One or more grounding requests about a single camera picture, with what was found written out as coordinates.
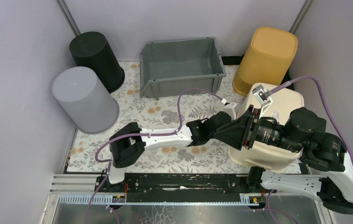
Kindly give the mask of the yellow slatted waste basket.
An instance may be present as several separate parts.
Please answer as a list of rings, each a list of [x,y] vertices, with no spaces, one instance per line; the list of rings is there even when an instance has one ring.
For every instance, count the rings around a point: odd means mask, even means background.
[[[280,85],[298,49],[297,37],[272,27],[258,28],[237,69],[233,90],[247,96],[252,85]]]

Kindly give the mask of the grey round plastic bin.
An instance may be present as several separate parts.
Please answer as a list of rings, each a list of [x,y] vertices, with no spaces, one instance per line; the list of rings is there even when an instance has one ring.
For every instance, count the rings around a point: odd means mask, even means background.
[[[90,68],[78,66],[59,74],[52,94],[84,133],[105,132],[119,117],[117,101]]]

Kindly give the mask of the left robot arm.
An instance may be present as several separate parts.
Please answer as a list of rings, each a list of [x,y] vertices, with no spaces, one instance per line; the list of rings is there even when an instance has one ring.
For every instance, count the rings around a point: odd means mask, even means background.
[[[105,180],[106,187],[113,192],[121,190],[127,167],[133,165],[144,151],[204,145],[214,138],[218,128],[235,118],[235,113],[221,111],[210,118],[188,122],[181,129],[145,129],[140,128],[136,122],[127,124],[110,137],[112,168]]]

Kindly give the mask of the grey plastic crate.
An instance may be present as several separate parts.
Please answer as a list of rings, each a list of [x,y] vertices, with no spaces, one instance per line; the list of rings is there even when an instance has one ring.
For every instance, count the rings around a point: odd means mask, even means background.
[[[226,71],[215,37],[151,41],[140,52],[140,97],[217,93]]]

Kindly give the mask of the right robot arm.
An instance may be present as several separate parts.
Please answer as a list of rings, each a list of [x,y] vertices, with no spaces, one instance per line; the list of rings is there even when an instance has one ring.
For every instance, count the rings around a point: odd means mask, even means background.
[[[252,192],[274,189],[300,192],[321,202],[327,209],[353,215],[353,164],[346,144],[325,130],[326,120],[301,107],[290,113],[284,125],[275,118],[258,116],[250,105],[237,119],[225,112],[213,116],[211,137],[241,150],[251,149],[255,142],[293,153],[300,161],[320,173],[313,179],[286,179],[270,172],[267,165],[249,170],[246,186]]]

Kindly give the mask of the black ribbed waste bin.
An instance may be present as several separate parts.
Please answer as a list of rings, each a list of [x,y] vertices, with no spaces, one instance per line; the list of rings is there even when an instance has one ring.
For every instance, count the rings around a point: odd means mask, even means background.
[[[90,31],[76,36],[69,51],[76,65],[92,69],[109,93],[124,83],[125,72],[102,33]]]

